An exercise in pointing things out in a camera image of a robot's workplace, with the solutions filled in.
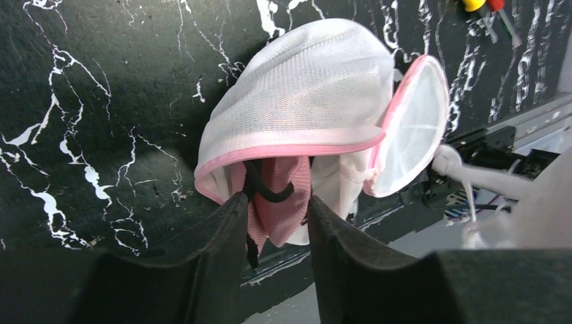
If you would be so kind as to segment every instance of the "screwdriver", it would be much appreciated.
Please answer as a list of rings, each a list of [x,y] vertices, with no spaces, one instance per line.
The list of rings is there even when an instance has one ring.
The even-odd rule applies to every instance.
[[[487,0],[487,2],[492,11],[498,11],[498,14],[503,21],[507,32],[509,32],[509,35],[511,36],[511,43],[513,44],[513,48],[516,49],[518,46],[522,45],[520,36],[518,36],[515,27],[512,25],[507,13],[503,9],[505,7],[505,0]]]
[[[478,11],[481,18],[483,18],[484,25],[490,35],[490,40],[492,40],[492,43],[494,44],[498,40],[498,36],[492,29],[492,25],[488,19],[488,10],[486,9],[485,2],[486,0],[463,0],[466,12]]]

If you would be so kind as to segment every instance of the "yellow screwdriver handle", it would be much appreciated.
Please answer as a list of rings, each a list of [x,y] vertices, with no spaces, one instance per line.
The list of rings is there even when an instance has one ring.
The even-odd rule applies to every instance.
[[[486,0],[463,0],[466,12],[473,12],[479,10],[479,8],[481,8],[485,2]]]

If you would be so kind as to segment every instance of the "white mesh bag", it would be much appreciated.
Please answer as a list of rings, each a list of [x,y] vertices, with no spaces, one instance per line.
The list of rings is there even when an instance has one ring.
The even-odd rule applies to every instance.
[[[296,28],[249,62],[205,127],[197,190],[224,203],[241,191],[243,161],[261,160],[264,183],[293,194],[258,195],[248,232],[258,249],[269,238],[308,244],[302,225],[311,194],[340,217],[362,191],[390,195],[427,166],[445,130],[448,93],[442,68],[417,59],[393,96],[393,57],[365,27],[327,19]],[[310,166],[309,157],[314,157]]]

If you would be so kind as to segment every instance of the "pink trim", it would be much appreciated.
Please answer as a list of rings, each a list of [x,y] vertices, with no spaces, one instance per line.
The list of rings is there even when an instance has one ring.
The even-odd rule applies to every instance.
[[[436,70],[441,70],[443,69],[443,67],[441,67],[438,62],[436,62],[435,58],[431,55],[421,55],[419,56],[413,63],[412,65],[409,67],[409,69],[407,70],[407,72],[405,73],[405,75],[403,76],[403,81],[399,84],[399,86],[397,87],[397,90],[395,91],[395,94],[393,96],[393,98],[391,99],[388,109],[387,109],[387,113],[385,115],[385,118],[383,119],[382,122],[382,126],[381,128],[385,131],[392,131],[393,130],[393,118],[395,116],[394,112],[397,111],[398,107],[401,107],[403,105],[404,99],[407,99],[408,101],[411,100],[410,96],[408,96],[410,91],[413,91],[415,89],[411,89],[411,83],[412,82],[417,82],[420,72],[422,69],[424,69],[427,65],[432,65],[433,68],[438,68]],[[443,98],[445,98],[445,101],[447,103],[447,107],[449,106],[449,92],[447,91],[447,81],[445,80],[445,74],[444,73],[437,73],[436,76],[440,79],[440,82],[443,86]],[[389,138],[389,142],[387,140],[385,140],[384,142],[380,142],[380,144],[378,145],[378,147],[376,148],[376,155],[374,155],[372,157],[372,159],[375,160],[375,165],[377,165],[377,170],[378,173],[376,175],[376,177],[374,177],[371,180],[368,180],[364,183],[364,192],[369,195],[369,196],[380,196],[378,192],[374,191],[374,186],[377,182],[377,176],[383,171],[384,169],[384,164],[385,161],[383,161],[383,164],[381,163],[381,161],[377,161],[377,159],[379,158],[379,151],[387,151],[387,149],[389,149],[389,146],[391,145],[391,140],[393,140],[392,138]],[[422,159],[422,169],[425,168],[430,160],[431,160],[431,154],[427,154],[423,159]]]
[[[407,88],[409,87],[409,85],[411,84],[411,81],[414,79],[414,77],[416,77],[419,73],[419,69],[423,68],[422,64],[423,64],[423,58],[426,57],[427,55],[421,55],[419,56],[415,61],[413,61],[413,63],[411,64],[411,66],[409,67],[409,69],[406,71],[405,75],[403,76],[403,81],[399,84],[399,86],[397,87],[397,90],[395,91],[395,94],[393,95],[393,98],[391,99],[391,101],[389,101],[389,105],[387,107],[387,110],[385,111],[385,118],[383,119],[383,122],[381,123],[381,129],[383,130],[388,130],[390,129],[390,126],[392,125],[392,121],[394,120],[394,116],[395,113],[397,112],[398,108],[401,107],[401,104],[403,102],[403,98],[405,96],[405,93],[407,92]],[[377,170],[377,173],[379,174],[381,171],[383,171],[383,169],[385,168],[385,161],[379,161],[380,163],[378,163],[378,158],[379,158],[379,152],[381,150],[381,144],[377,145],[373,150],[372,150],[372,158],[371,163],[370,163],[370,167],[375,167]]]
[[[362,125],[354,128],[330,128],[325,130],[281,130],[262,131],[249,134],[240,134],[219,140],[214,138],[209,144],[201,142],[199,148],[199,164],[197,169],[202,169],[204,164],[210,160],[225,155],[229,151],[240,151],[248,149],[256,143],[259,147],[270,147],[280,145],[331,145],[345,146],[371,140],[380,134],[382,130],[376,125]],[[288,152],[282,152],[281,156],[292,156]]]
[[[353,153],[366,150],[376,146],[385,138],[385,132],[381,131],[379,135],[368,140],[352,145],[275,145],[275,146],[258,146],[243,148],[237,151],[215,157],[205,163],[200,169],[195,170],[195,188],[204,196],[222,205],[224,200],[216,193],[211,192],[203,184],[203,178],[214,170],[231,165],[240,161],[250,159],[261,159],[268,157],[283,156],[321,156],[321,155],[340,155],[345,153]]]

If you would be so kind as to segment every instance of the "red screwdriver handle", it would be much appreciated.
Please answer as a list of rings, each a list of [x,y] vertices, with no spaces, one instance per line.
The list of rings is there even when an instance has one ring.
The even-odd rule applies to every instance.
[[[487,0],[492,11],[498,11],[505,7],[505,0]]]

